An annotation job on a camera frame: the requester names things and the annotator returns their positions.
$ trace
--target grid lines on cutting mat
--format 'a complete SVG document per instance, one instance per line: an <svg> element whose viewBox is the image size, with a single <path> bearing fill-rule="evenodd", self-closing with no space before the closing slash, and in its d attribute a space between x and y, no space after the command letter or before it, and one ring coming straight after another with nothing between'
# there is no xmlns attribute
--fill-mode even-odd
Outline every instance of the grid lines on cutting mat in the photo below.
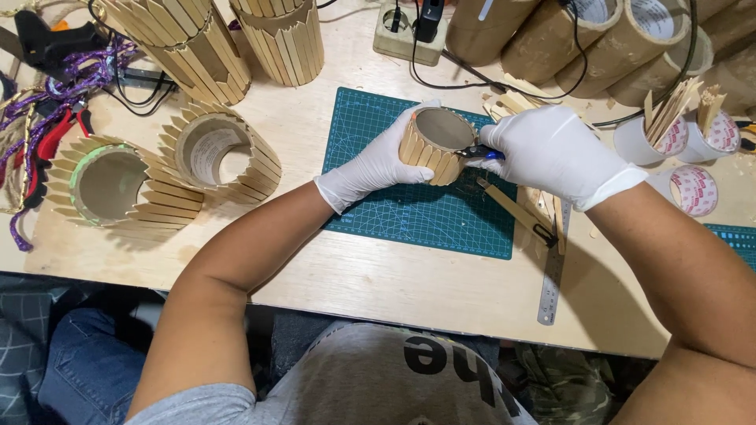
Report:
<svg viewBox="0 0 756 425"><path fill-rule="evenodd" d="M350 88L339 88L333 108L323 173L347 163L396 117L417 102ZM456 110L476 128L487 116ZM373 192L362 202L334 216L324 226L331 231L359 234L408 244L474 253L498 259L512 257L514 218L483 193L476 178L483 176L507 196L517 187L480 169L465 169L448 186L396 185Z"/></svg>
<svg viewBox="0 0 756 425"><path fill-rule="evenodd" d="M756 271L756 228L705 224Z"/></svg>

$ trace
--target plywood desk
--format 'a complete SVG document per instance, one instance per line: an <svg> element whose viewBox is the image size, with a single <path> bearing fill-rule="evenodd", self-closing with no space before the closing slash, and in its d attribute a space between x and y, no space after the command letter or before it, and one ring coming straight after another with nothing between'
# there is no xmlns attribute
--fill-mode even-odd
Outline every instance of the plywood desk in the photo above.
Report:
<svg viewBox="0 0 756 425"><path fill-rule="evenodd" d="M221 6L230 20L227 5ZM441 98L445 106L482 113L482 95L492 94L488 88L433 90L410 77L406 61L373 52L379 7L378 2L339 0L320 10L326 64L322 74L307 85L283 88L268 79L259 65L253 67L253 86L234 108L280 157L284 171L276 195L320 173L340 86L415 101ZM243 35L238 32L235 36L249 54ZM475 81L443 58L437 67L417 69L425 80L436 84ZM493 78L502 75L498 64L481 71ZM594 122L631 112L619 105L608 110L606 99L570 102L585 109ZM114 100L98 96L90 102L92 124L100 134L154 149L160 124L178 105L174 99L151 118L142 119ZM64 143L75 136L72 131ZM611 144L611 132L605 132L603 139ZM756 197L750 158L729 158L709 167L720 184L721 202L706 222L753 225ZM673 165L674 161L667 161L663 167ZM0 234L0 268L19 271L21 259L23 270L29 273L169 289L198 249L245 212L244 207L232 203L208 203L194 223L167 243L160 243L77 228L52 213L49 203L43 203L36 226L28 222L25 227L27 234L33 232L35 249L31 253L13 252L7 231ZM616 250L605 238L589 236L592 227L585 214L573 213L562 296L551 327L536 321L545 258L536 257L533 244L522 251L516 247L512 259L503 261L319 231L251 300L419 327L659 356L668 333L656 321ZM515 240L521 240L523 233L524 229L516 226Z"/></svg>

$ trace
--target hand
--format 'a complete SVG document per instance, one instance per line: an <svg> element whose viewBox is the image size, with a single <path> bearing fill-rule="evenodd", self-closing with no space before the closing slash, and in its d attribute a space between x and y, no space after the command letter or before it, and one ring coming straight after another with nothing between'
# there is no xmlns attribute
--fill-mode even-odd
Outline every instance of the hand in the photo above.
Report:
<svg viewBox="0 0 756 425"><path fill-rule="evenodd" d="M433 178L430 168L403 164L399 160L399 144L415 110L440 106L441 101L434 100L407 109L353 160L315 177L313 180L321 196L333 211L341 214L348 206L378 189L397 183L422 183Z"/></svg>
<svg viewBox="0 0 756 425"><path fill-rule="evenodd" d="M506 160L475 159L468 166L544 190L583 212L639 184L648 173L604 146L568 107L545 106L484 126L480 141Z"/></svg>

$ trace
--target white cup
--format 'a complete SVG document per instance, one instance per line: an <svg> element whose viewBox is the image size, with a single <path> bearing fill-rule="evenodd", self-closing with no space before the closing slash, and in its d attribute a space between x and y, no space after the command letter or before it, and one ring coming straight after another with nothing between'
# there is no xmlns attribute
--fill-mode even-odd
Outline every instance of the white cup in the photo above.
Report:
<svg viewBox="0 0 756 425"><path fill-rule="evenodd" d="M698 110L685 114L688 123L688 146L677 155L685 163L702 163L734 154L740 147L740 130L727 113L720 110L711 122L708 138L704 139L696 122Z"/></svg>
<svg viewBox="0 0 756 425"><path fill-rule="evenodd" d="M621 124L614 133L617 154L629 163L645 166L679 154L688 142L688 128L682 118L677 118L659 141L652 147L643 131L645 118L638 116Z"/></svg>
<svg viewBox="0 0 756 425"><path fill-rule="evenodd" d="M651 174L646 183L691 217L710 214L719 201L717 182L699 166L680 166Z"/></svg>

